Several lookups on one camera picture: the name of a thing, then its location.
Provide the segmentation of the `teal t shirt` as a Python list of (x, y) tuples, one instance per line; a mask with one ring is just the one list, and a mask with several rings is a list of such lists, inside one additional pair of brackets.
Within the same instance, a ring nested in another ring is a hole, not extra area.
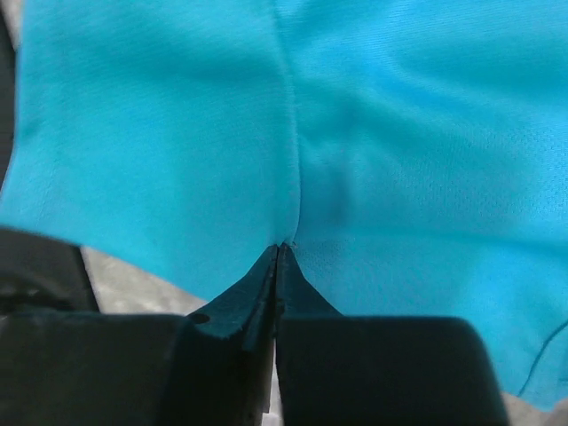
[(501, 387), (567, 395), (567, 4), (286, 1), (309, 170), (381, 215), (344, 313), (451, 315)]

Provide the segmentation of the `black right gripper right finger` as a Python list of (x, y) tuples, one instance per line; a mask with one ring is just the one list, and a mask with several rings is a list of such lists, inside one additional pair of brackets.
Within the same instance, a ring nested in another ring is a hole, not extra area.
[(276, 367), (287, 425), (506, 425), (485, 346), (452, 317), (345, 316), (276, 262)]

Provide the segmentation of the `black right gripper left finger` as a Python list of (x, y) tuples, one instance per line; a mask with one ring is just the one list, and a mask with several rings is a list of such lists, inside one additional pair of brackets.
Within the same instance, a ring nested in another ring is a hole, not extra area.
[(270, 406), (278, 250), (199, 310), (80, 312), (1, 276), (4, 425), (258, 425)]

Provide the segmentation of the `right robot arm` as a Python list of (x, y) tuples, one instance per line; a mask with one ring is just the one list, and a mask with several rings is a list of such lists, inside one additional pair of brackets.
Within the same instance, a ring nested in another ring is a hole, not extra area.
[(1, 347), (14, 425), (504, 425), (457, 318), (352, 317), (381, 280), (341, 258), (381, 215), (309, 170), (286, 1), (33, 1), (15, 65), (1, 224), (104, 249), (212, 295), (102, 314), (10, 268)]

